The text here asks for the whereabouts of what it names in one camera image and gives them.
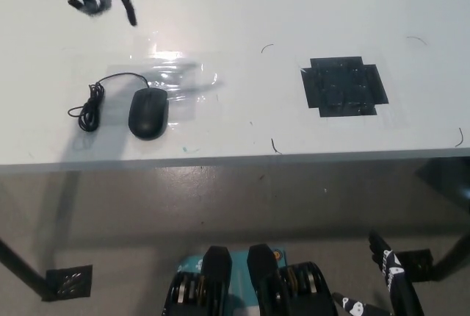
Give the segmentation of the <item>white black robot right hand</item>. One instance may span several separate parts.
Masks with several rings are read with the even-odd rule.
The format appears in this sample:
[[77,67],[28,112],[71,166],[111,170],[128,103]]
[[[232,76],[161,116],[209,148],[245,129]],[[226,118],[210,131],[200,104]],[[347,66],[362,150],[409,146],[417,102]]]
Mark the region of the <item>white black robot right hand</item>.
[[424,316],[418,295],[408,278],[404,266],[389,244],[376,232],[369,233],[369,249],[372,260],[383,274],[394,312],[390,313],[378,306],[348,298],[334,292],[334,301],[350,315],[387,316],[387,315],[421,315]]

